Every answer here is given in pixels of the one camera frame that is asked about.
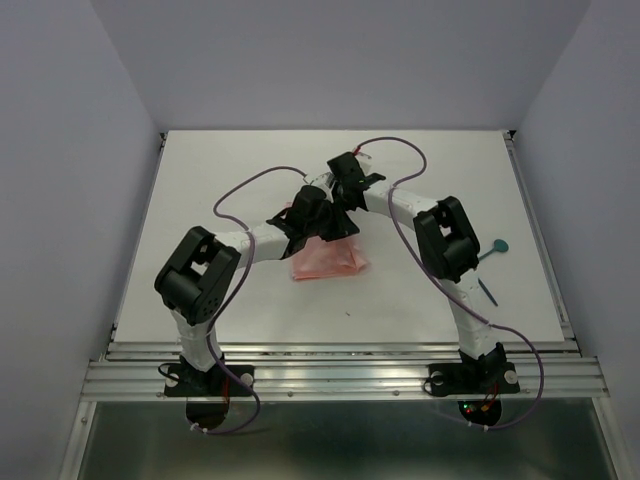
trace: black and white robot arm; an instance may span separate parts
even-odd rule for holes
[[[306,178],[291,207],[251,229],[255,239],[253,263],[281,260],[301,250],[307,239],[325,241],[359,233],[348,211],[358,208],[391,216],[388,194],[392,185],[379,174],[365,175],[350,152],[328,162],[331,172]],[[395,189],[394,217],[416,234],[420,257],[429,273],[457,301],[473,311],[479,308],[480,290],[475,268],[479,242],[460,202],[441,201]],[[225,298],[236,269],[247,265],[250,240],[246,232],[212,234],[192,228],[156,278],[155,289],[176,320],[182,357],[201,372],[214,367],[207,336],[218,357],[222,351],[210,325]],[[200,274],[194,264],[205,270]],[[502,378],[513,364],[485,325],[450,301],[460,343],[459,364],[429,365],[425,389],[435,396],[484,393],[500,385],[501,393],[516,393],[517,384]]]

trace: purple cable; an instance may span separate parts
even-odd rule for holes
[[[205,429],[201,428],[199,425],[194,424],[193,422],[189,421],[189,424],[191,425],[191,428],[193,428],[195,430],[198,430],[199,432],[204,433],[206,435],[225,435],[225,434],[235,433],[235,432],[237,432],[239,430],[242,430],[243,428],[248,426],[251,422],[253,422],[258,417],[258,415],[260,414],[260,409],[261,409],[260,397],[258,397],[258,394],[255,392],[255,390],[253,388],[251,388],[251,386],[247,385],[242,380],[240,380],[231,370],[229,370],[229,368],[224,364],[224,361],[220,357],[218,357],[218,355],[216,355],[216,352],[215,352],[215,350],[213,348],[213,345],[211,345],[211,335],[210,334],[211,334],[211,332],[213,330],[213,326],[216,323],[216,321],[218,320],[218,318],[220,318],[220,315],[222,314],[222,312],[224,312],[226,310],[226,308],[229,306],[231,301],[238,294],[238,292],[240,291],[240,289],[244,285],[244,282],[247,280],[247,277],[249,276],[249,271],[251,270],[251,265],[253,264],[253,258],[254,258],[255,253],[256,253],[256,239],[253,236],[253,234],[249,231],[249,226],[246,223],[244,223],[242,220],[240,220],[238,217],[235,217],[233,215],[228,215],[226,213],[220,213],[220,211],[218,210],[218,207],[220,207],[222,202],[224,202],[227,198],[229,198],[235,192],[240,190],[242,187],[244,187],[247,184],[253,182],[254,180],[257,180],[258,178],[266,175],[267,173],[275,172],[277,170],[290,170],[292,172],[296,172],[296,173],[302,175],[303,177],[306,176],[306,173],[304,173],[302,170],[299,170],[299,169],[297,169],[295,167],[277,166],[277,167],[267,168],[266,170],[264,170],[264,171],[262,171],[260,173],[257,173],[256,175],[252,176],[251,178],[248,178],[244,182],[242,182],[239,185],[233,187],[231,190],[229,190],[227,193],[225,193],[222,197],[220,197],[218,199],[218,201],[215,203],[215,205],[213,206],[213,213],[217,217],[224,218],[226,220],[231,220],[232,222],[236,223],[237,225],[241,226],[242,228],[244,228],[246,230],[247,236],[249,237],[249,256],[247,258],[247,266],[245,267],[244,272],[242,272],[242,276],[240,277],[240,280],[238,280],[237,285],[235,286],[235,288],[233,289],[231,294],[229,294],[227,299],[224,301],[224,303],[222,304],[220,309],[213,316],[212,321],[209,323],[209,326],[207,327],[207,333],[206,333],[207,349],[209,350],[209,353],[213,357],[213,360],[216,362],[216,365],[231,380],[233,380],[237,385],[240,385],[247,392],[249,392],[253,398],[255,398],[255,400],[256,400],[256,410],[255,410],[255,412],[253,412],[253,415],[248,420],[246,420],[245,422],[241,423],[237,427],[232,427],[232,428],[229,428],[227,430],[222,430],[222,431],[220,431],[220,430],[212,430],[212,431],[205,430]]]
[[[449,292],[447,292],[445,290],[445,288],[440,284],[438,279],[435,278],[433,275],[431,275],[429,273],[429,271],[426,269],[426,267],[422,263],[422,260],[420,259],[418,254],[415,252],[415,250],[413,249],[413,247],[409,243],[409,240],[407,239],[405,234],[402,232],[402,229],[400,228],[400,223],[398,222],[398,219],[397,219],[397,217],[395,215],[394,206],[393,206],[393,192],[394,192],[394,190],[396,188],[398,188],[398,186],[401,185],[402,183],[404,183],[404,182],[406,182],[408,180],[412,180],[412,179],[417,178],[420,175],[422,175],[427,170],[427,157],[424,154],[424,152],[422,150],[420,150],[420,148],[418,148],[418,146],[416,146],[415,144],[411,143],[408,140],[405,140],[405,139],[399,138],[399,137],[376,137],[376,138],[371,138],[369,140],[365,140],[364,142],[360,143],[356,147],[354,152],[356,152],[356,153],[359,152],[360,149],[362,147],[364,147],[365,145],[368,145],[368,144],[374,143],[374,142],[381,142],[381,141],[394,141],[394,142],[403,143],[404,145],[407,145],[408,147],[411,147],[413,150],[415,150],[418,153],[418,155],[420,155],[420,158],[422,158],[422,168],[420,168],[420,170],[418,170],[417,172],[412,173],[411,175],[407,175],[406,177],[402,177],[399,180],[396,180],[391,185],[391,188],[389,189],[389,195],[387,197],[387,202],[388,202],[388,205],[389,205],[389,213],[390,213],[390,216],[391,216],[391,220],[393,221],[393,226],[395,227],[396,231],[398,232],[398,235],[400,236],[400,239],[402,240],[402,243],[404,243],[405,247],[407,247],[407,250],[409,250],[409,253],[413,257],[415,262],[418,264],[420,269],[424,272],[424,274],[431,281],[431,283],[433,283],[435,285],[435,287],[444,296],[446,296],[451,302],[456,304],[458,307],[460,307],[462,310],[467,312],[469,315],[471,315],[473,318],[475,318],[479,322],[484,323],[485,325],[489,325],[492,328],[495,328],[496,330],[503,330],[505,332],[510,332],[510,333],[513,333],[514,335],[520,337],[522,339],[522,341],[524,341],[524,343],[527,344],[529,349],[531,349],[531,352],[533,353],[533,355],[536,357],[536,361],[538,362],[538,368],[540,370],[540,386],[538,387],[538,394],[536,395],[536,398],[533,401],[533,404],[529,407],[529,409],[524,414],[522,414],[520,417],[516,418],[515,420],[512,420],[510,422],[507,422],[507,423],[504,423],[504,424],[501,424],[501,425],[488,427],[488,429],[489,430],[503,430],[505,428],[509,428],[509,427],[514,426],[514,425],[517,425],[518,423],[520,423],[524,419],[526,419],[529,415],[531,415],[531,413],[538,407],[538,404],[540,403],[540,399],[542,398],[542,392],[544,391],[544,366],[542,364],[542,358],[540,357],[540,353],[538,353],[538,350],[533,345],[533,343],[527,337],[525,337],[522,333],[517,331],[515,328],[505,327],[503,325],[492,324],[489,320],[484,318],[482,315],[480,315],[479,313],[473,311],[471,308],[467,307],[464,303],[460,302],[457,298],[453,297]]]

